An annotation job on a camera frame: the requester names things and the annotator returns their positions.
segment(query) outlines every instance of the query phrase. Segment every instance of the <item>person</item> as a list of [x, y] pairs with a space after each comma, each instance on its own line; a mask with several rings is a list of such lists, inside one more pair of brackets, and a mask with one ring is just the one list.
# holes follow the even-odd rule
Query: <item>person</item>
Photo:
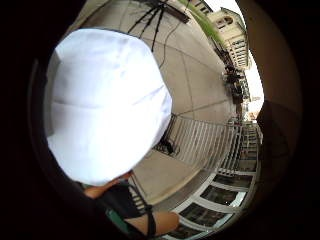
[[[110, 191], [117, 184], [126, 181], [132, 175], [132, 171], [123, 174], [120, 177], [115, 178], [114, 180], [106, 183], [103, 186], [91, 186], [84, 190], [84, 193], [87, 197], [97, 200], [97, 204], [101, 204], [101, 198], [103, 194], [107, 191]], [[175, 230], [179, 225], [179, 215], [174, 212], [152, 212], [152, 220], [150, 220], [150, 216], [148, 214], [140, 214], [138, 212], [134, 213], [134, 217], [129, 217], [127, 213], [119, 214], [122, 218], [124, 218], [124, 222], [136, 228], [139, 232], [141, 232], [144, 236], [147, 237], [158, 237], [164, 235], [168, 232]], [[154, 226], [152, 230], [150, 230], [150, 222], [153, 222]]]
[[147, 44], [117, 31], [78, 29], [55, 48], [47, 76], [48, 147], [66, 175], [88, 185], [84, 194], [129, 236], [175, 229], [178, 214], [152, 212], [142, 197], [140, 214], [128, 190], [135, 189], [132, 169], [171, 118], [172, 99]]

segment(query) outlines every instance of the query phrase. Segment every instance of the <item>window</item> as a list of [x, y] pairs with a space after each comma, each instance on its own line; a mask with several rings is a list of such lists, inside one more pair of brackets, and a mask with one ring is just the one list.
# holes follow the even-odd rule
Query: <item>window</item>
[[186, 227], [182, 224], [179, 224], [177, 229], [168, 233], [168, 235], [171, 237], [174, 237], [174, 238], [178, 238], [178, 239], [185, 239], [185, 238], [195, 236], [199, 233], [201, 233], [201, 232], [198, 230], [195, 230], [195, 229]]
[[217, 221], [225, 217], [228, 213], [216, 212], [195, 203], [180, 212], [180, 215], [186, 219], [195, 222], [199, 225], [212, 227]]
[[224, 21], [225, 21], [228, 25], [233, 23], [233, 20], [232, 20], [231, 17], [225, 17], [225, 18], [224, 18]]
[[213, 181], [221, 184], [229, 185], [229, 186], [249, 187], [252, 181], [252, 176], [234, 175], [233, 177], [226, 177], [226, 176], [217, 174], [213, 179]]
[[209, 186], [200, 197], [209, 201], [229, 206], [236, 198], [238, 192]]

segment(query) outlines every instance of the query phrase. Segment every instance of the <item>sidewalk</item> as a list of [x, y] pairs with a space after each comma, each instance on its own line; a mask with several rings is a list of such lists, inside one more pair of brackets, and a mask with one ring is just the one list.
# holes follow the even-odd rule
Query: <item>sidewalk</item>
[[[82, 25], [127, 32], [148, 9], [150, 7], [145, 4], [129, 0], [91, 1], [69, 31]], [[156, 61], [159, 65], [163, 62], [160, 70], [173, 99], [173, 113], [225, 124], [231, 116], [236, 115], [236, 106], [221, 80], [224, 64], [192, 15], [188, 16], [191, 19], [184, 24], [165, 12], [154, 47]], [[150, 47], [157, 19], [156, 16], [142, 37]], [[138, 24], [130, 34], [139, 36], [143, 27], [144, 24]], [[134, 171], [145, 191], [146, 200], [151, 204], [169, 197], [198, 173], [197, 169], [153, 150]]]

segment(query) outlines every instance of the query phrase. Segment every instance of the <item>green foliage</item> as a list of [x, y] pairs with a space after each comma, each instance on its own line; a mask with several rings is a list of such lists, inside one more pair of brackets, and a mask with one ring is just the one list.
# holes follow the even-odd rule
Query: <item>green foliage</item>
[[188, 9], [191, 11], [192, 16], [197, 21], [197, 23], [202, 28], [202, 31], [206, 34], [207, 37], [212, 37], [216, 42], [219, 42], [221, 45], [224, 46], [224, 43], [221, 41], [218, 33], [212, 26], [212, 23], [208, 19], [206, 15], [204, 15], [201, 11], [195, 8], [192, 4], [188, 4], [187, 0], [179, 0], [185, 6], [188, 6]]

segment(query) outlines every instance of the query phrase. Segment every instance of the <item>metal railing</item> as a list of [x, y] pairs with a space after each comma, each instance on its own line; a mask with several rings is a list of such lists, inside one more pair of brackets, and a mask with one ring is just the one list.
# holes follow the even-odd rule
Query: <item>metal railing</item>
[[154, 149], [193, 168], [233, 176], [239, 161], [245, 160], [243, 152], [248, 157], [254, 151], [257, 159], [257, 139], [256, 131], [248, 126], [172, 115], [167, 131]]

